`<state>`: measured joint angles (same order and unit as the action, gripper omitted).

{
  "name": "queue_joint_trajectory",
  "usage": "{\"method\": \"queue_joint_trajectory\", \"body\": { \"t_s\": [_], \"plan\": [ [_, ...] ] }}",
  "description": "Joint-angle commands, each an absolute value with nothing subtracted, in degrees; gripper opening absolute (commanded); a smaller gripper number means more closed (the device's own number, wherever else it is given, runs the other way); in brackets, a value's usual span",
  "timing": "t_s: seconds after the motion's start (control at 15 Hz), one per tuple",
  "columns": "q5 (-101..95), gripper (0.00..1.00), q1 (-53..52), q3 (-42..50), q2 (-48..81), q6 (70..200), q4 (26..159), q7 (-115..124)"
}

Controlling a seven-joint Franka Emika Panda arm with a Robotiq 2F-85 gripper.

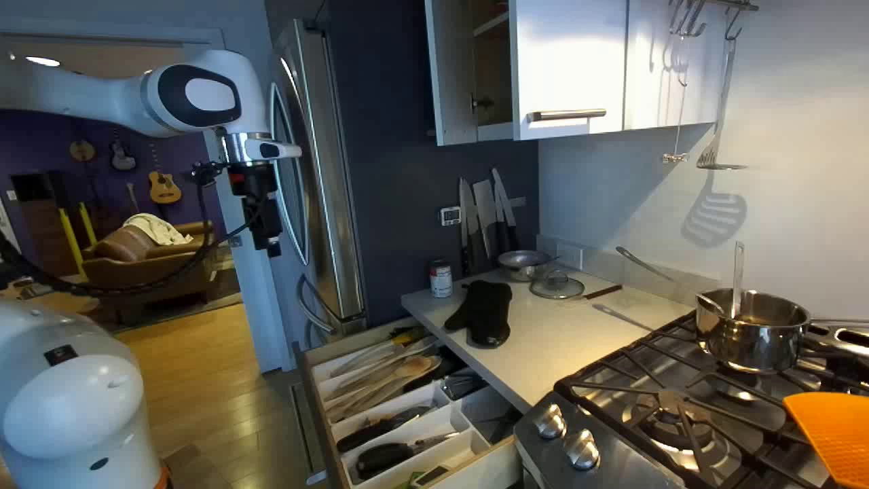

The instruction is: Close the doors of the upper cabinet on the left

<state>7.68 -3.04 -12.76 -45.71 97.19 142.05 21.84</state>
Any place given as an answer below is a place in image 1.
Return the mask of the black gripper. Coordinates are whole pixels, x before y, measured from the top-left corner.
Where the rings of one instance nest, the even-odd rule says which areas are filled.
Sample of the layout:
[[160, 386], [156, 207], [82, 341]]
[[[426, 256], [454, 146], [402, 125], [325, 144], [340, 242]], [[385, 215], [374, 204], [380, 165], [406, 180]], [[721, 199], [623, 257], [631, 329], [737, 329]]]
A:
[[270, 163], [228, 167], [230, 193], [243, 199], [245, 222], [254, 234], [254, 244], [270, 257], [281, 253], [281, 210], [275, 200], [277, 180]]

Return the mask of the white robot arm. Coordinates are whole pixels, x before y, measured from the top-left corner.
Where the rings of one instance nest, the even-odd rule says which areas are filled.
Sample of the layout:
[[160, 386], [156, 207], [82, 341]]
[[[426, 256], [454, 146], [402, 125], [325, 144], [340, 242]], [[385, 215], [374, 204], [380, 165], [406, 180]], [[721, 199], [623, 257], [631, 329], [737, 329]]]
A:
[[[273, 135], [255, 67], [237, 51], [199, 51], [135, 79], [4, 63], [0, 106], [145, 135], [209, 129], [245, 227], [266, 253], [281, 242], [275, 163], [298, 150]], [[24, 302], [4, 302], [0, 326], [0, 457], [20, 489], [168, 489], [150, 439], [145, 377], [123, 341], [89, 317]]]

